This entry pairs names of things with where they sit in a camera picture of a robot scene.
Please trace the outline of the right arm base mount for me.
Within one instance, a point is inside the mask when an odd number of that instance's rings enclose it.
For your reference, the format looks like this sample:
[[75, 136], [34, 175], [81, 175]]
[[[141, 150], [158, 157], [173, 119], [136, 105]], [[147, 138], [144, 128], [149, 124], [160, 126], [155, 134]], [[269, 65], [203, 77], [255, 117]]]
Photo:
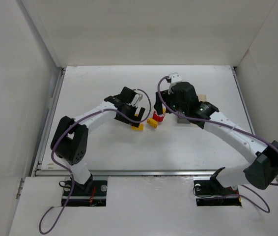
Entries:
[[194, 180], [193, 194], [198, 207], [241, 207], [238, 188], [224, 188], [216, 181], [209, 179]]

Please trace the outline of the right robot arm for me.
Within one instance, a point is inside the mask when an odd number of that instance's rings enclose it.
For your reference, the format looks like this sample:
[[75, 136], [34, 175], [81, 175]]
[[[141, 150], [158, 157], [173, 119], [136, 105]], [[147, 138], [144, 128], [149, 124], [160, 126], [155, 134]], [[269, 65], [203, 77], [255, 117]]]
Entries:
[[240, 184], [264, 190], [278, 175], [278, 142], [269, 143], [243, 130], [215, 105], [201, 101], [189, 82], [171, 82], [168, 89], [156, 91], [154, 109], [158, 115], [172, 113], [187, 119], [223, 140], [245, 159], [244, 165], [217, 169], [204, 183], [222, 191]]

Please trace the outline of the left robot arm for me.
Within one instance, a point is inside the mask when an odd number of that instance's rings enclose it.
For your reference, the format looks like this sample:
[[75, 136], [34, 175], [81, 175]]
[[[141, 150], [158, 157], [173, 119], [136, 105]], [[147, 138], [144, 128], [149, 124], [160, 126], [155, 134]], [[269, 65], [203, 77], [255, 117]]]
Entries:
[[87, 192], [92, 185], [93, 176], [88, 170], [85, 155], [88, 135], [99, 126], [110, 120], [139, 127], [145, 121], [145, 108], [138, 108], [143, 95], [141, 89], [124, 87], [114, 96], [108, 96], [94, 109], [70, 118], [60, 119], [51, 141], [51, 158], [54, 163], [66, 169], [72, 180], [72, 187]]

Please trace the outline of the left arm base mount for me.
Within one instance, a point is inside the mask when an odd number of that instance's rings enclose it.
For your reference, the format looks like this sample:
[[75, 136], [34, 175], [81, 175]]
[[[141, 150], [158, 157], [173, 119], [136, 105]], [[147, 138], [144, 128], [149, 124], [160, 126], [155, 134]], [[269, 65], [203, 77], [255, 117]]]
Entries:
[[67, 207], [105, 207], [107, 199], [108, 179], [94, 178], [93, 175], [86, 184], [75, 182]]

